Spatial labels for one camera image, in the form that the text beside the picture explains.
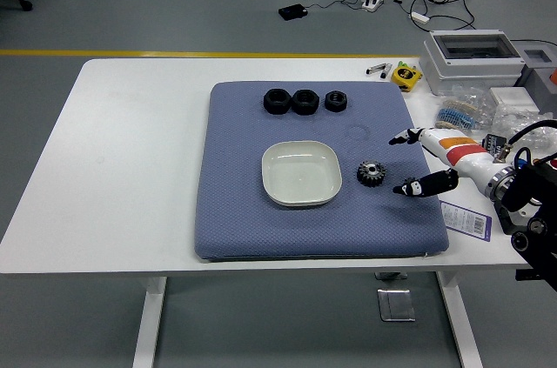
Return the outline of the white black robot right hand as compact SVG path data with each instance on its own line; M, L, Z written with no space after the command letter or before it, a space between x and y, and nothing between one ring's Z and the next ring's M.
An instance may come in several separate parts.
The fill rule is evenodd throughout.
M458 186L460 177L473 180L478 191L486 197L494 190L493 178L505 168L496 164L493 156L480 144L456 129L412 128L403 130L390 145L421 143L421 146L448 166L421 178L408 178L395 186L393 192L407 197L432 197Z

